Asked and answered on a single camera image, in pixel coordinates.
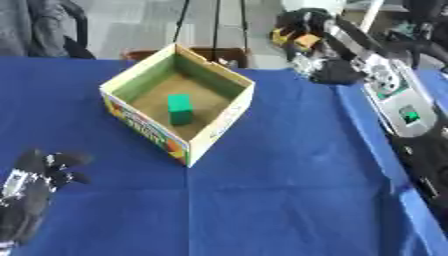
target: blue tablecloth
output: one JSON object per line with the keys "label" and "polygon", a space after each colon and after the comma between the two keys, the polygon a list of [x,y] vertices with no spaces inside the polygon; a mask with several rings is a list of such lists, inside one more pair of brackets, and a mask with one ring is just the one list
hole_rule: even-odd
{"label": "blue tablecloth", "polygon": [[13,255],[448,253],[358,87],[241,70],[251,108],[186,169],[102,106],[98,86],[129,65],[0,58],[0,169],[32,147],[95,158],[80,169],[93,183],[56,194]]}

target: open cardboard box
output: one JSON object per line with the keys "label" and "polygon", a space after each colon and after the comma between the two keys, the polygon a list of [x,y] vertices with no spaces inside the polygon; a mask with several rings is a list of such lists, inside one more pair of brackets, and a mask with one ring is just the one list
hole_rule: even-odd
{"label": "open cardboard box", "polygon": [[[191,167],[249,107],[254,82],[172,44],[100,90],[110,113]],[[170,94],[190,96],[192,123],[171,125]]]}

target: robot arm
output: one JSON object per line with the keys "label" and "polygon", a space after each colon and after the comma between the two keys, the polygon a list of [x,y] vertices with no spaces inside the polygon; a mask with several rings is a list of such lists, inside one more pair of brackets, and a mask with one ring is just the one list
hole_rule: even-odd
{"label": "robot arm", "polygon": [[[287,36],[295,70],[316,83],[363,81],[363,92],[411,181],[448,230],[448,119],[413,70],[341,17],[302,9],[280,35]],[[291,44],[304,34],[321,38],[324,48],[310,54]]]}
{"label": "robot arm", "polygon": [[34,235],[54,192],[73,181],[88,183],[83,174],[64,171],[87,162],[83,156],[39,150],[19,157],[0,194],[0,255]]}

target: tripod leg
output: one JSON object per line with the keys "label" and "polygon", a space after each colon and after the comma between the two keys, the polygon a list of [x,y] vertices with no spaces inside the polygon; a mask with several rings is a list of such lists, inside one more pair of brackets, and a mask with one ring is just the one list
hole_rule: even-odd
{"label": "tripod leg", "polygon": [[247,42],[247,17],[246,17],[246,0],[240,0],[241,3],[241,21],[243,27],[243,36],[244,36],[244,52],[247,54],[248,52],[248,42]]}
{"label": "tripod leg", "polygon": [[182,25],[184,24],[185,15],[187,14],[188,7],[190,6],[190,0],[185,0],[184,6],[182,7],[182,13],[180,15],[179,20],[177,21],[176,25],[176,33],[173,38],[173,43],[177,42],[177,38],[179,37],[180,29],[182,28]]}
{"label": "tripod leg", "polygon": [[213,32],[213,49],[212,49],[212,59],[211,61],[217,62],[218,56],[216,54],[216,48],[218,47],[218,29],[219,29],[219,15],[221,12],[221,0],[216,1],[216,12],[215,12],[215,28]]}

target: tripod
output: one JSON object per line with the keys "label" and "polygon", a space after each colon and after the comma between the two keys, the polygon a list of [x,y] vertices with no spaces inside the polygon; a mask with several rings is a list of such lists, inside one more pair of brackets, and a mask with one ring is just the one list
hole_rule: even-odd
{"label": "tripod", "polygon": [[[174,34],[173,43],[177,42],[180,34],[180,30],[182,29],[182,25],[185,21],[185,16],[187,14],[188,8],[190,6],[191,1],[185,0],[184,6],[182,8],[182,12],[180,15],[179,20],[177,21],[177,29]],[[241,27],[243,29],[243,39],[244,39],[244,52],[243,53],[237,53],[237,50],[235,48],[229,48],[229,49],[218,49],[218,30],[219,30],[219,21],[220,21],[220,12],[221,12],[221,0],[216,1],[216,7],[215,7],[215,21],[214,21],[214,29],[213,29],[213,46],[211,49],[211,56],[208,58],[210,61],[218,62],[220,57],[227,57],[230,59],[234,59],[231,55],[245,55],[249,52],[248,51],[248,39],[247,39],[247,30],[248,30],[248,23],[247,23],[247,17],[246,17],[246,1],[240,0],[240,6],[241,6]],[[205,48],[193,48],[196,52],[203,52],[204,54],[201,54],[203,56],[209,55],[207,52],[205,52]],[[241,60],[241,56],[239,57],[240,61],[238,64],[238,67],[245,68],[247,67],[247,59]]]}

